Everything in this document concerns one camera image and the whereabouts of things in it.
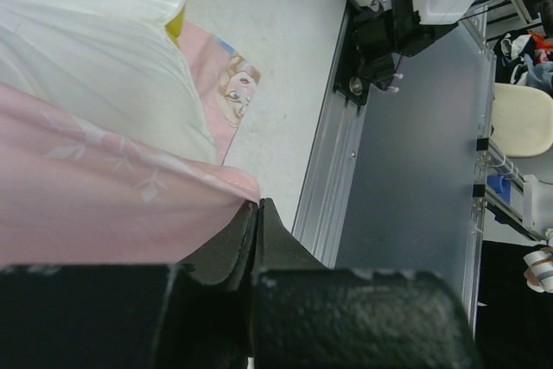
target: bolt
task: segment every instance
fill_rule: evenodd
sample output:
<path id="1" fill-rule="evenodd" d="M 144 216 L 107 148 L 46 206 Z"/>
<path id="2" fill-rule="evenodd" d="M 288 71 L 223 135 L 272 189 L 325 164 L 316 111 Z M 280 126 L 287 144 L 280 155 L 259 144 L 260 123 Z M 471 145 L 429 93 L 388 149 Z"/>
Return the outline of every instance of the bolt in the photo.
<path id="1" fill-rule="evenodd" d="M 363 92 L 363 82 L 358 77 L 352 77 L 349 80 L 349 91 L 353 95 L 361 95 Z"/>

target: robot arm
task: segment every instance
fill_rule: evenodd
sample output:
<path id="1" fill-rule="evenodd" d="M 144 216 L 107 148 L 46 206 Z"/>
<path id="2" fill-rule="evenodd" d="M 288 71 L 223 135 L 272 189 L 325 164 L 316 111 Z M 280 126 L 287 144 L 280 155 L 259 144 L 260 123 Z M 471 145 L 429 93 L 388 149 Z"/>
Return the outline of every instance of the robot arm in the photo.
<path id="1" fill-rule="evenodd" d="M 364 105 L 371 84 L 390 87 L 394 54 L 414 56 L 453 30 L 475 0 L 391 0 L 391 9 L 349 23 L 335 80 Z"/>

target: blonde hair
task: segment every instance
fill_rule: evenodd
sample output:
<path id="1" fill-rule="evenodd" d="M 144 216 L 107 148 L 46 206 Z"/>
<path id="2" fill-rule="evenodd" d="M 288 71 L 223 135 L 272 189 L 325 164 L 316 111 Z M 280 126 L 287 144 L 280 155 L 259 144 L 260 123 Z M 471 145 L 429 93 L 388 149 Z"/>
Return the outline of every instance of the blonde hair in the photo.
<path id="1" fill-rule="evenodd" d="M 225 96 L 226 95 L 226 88 L 228 87 L 228 83 L 231 82 L 231 78 L 240 72 L 240 68 L 246 63 L 246 60 L 242 57 L 242 55 L 235 54 L 230 60 L 228 67 L 225 71 L 221 74 L 221 77 L 219 79 L 219 94 Z M 256 81 L 256 84 L 259 83 L 259 79 L 261 78 L 261 74 L 259 71 L 255 68 L 252 68 L 251 73 L 248 73 L 254 81 Z"/>

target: pink cloth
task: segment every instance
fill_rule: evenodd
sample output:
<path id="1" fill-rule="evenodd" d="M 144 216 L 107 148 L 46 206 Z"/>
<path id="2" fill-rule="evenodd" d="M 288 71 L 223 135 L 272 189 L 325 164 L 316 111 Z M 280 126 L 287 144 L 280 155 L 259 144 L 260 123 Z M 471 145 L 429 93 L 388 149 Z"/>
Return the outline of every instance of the pink cloth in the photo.
<path id="1" fill-rule="evenodd" d="M 235 126 L 215 94 L 235 54 L 193 25 L 181 43 L 222 160 Z M 0 155 L 0 264 L 175 262 L 259 199 L 239 170 L 132 142 L 2 84 Z"/>

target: chair seat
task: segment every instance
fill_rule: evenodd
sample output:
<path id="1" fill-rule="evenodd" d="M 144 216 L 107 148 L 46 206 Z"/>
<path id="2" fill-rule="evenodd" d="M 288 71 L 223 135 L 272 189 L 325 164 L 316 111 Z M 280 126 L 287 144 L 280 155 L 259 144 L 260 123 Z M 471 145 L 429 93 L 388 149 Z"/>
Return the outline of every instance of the chair seat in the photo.
<path id="1" fill-rule="evenodd" d="M 529 86 L 496 83 L 493 141 L 509 157 L 533 157 L 553 145 L 553 99 Z"/>

